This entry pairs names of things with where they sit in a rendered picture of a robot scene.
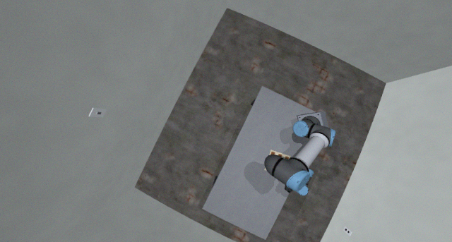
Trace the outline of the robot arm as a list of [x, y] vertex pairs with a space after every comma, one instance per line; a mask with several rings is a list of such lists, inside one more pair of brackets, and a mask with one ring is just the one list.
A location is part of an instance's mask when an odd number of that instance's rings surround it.
[[299, 137], [309, 138], [309, 142], [296, 157], [284, 159], [278, 155], [268, 155], [264, 164], [271, 176], [300, 195], [306, 195], [309, 192], [307, 186], [314, 173], [309, 167], [323, 148], [332, 146], [336, 131], [321, 126], [314, 116], [306, 116], [297, 121], [293, 131]]

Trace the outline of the brown and cream chessboard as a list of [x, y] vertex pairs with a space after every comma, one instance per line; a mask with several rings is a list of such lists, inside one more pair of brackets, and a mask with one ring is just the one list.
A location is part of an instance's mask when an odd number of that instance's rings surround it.
[[274, 151], [274, 150], [270, 150], [270, 154], [269, 154], [269, 155], [278, 155], [278, 156], [280, 156], [280, 157], [284, 157], [285, 159], [289, 159], [289, 158], [290, 158], [289, 155], [285, 155], [285, 154], [283, 154], [283, 153], [276, 152], [276, 151]]

